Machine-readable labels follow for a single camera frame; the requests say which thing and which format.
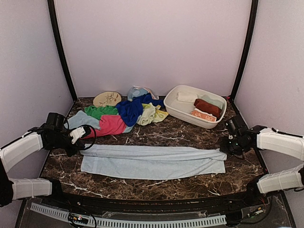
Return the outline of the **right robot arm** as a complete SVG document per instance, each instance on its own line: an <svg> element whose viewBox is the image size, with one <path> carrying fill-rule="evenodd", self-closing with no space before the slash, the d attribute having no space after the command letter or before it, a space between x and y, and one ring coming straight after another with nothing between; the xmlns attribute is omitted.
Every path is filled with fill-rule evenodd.
<svg viewBox="0 0 304 228"><path fill-rule="evenodd" d="M304 137L282 132L275 128L256 125L246 130L230 130L223 137L220 151L243 156L251 149L261 153L264 174L246 186L242 201L253 206L263 195L281 190L304 189Z"/></svg>

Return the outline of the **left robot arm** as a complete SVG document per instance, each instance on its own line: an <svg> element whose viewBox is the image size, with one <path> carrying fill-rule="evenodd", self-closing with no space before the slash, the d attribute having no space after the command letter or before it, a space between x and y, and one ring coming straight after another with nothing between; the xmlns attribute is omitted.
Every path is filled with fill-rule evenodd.
<svg viewBox="0 0 304 228"><path fill-rule="evenodd" d="M23 136L0 149L0 206L9 205L14 200L48 196L57 207L67 203L62 193L61 183L46 178L10 178L8 173L17 164L41 150L63 149L71 157L86 147L80 139L91 133L89 125L74 129L56 127L34 127Z"/></svg>

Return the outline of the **large pale blue towel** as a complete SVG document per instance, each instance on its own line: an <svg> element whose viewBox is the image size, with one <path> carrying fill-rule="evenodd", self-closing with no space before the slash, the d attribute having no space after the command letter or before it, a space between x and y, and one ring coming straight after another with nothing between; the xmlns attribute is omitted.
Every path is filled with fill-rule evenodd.
<svg viewBox="0 0 304 228"><path fill-rule="evenodd" d="M173 180L226 172L227 155L219 149L94 145L81 154L82 172L121 179Z"/></svg>

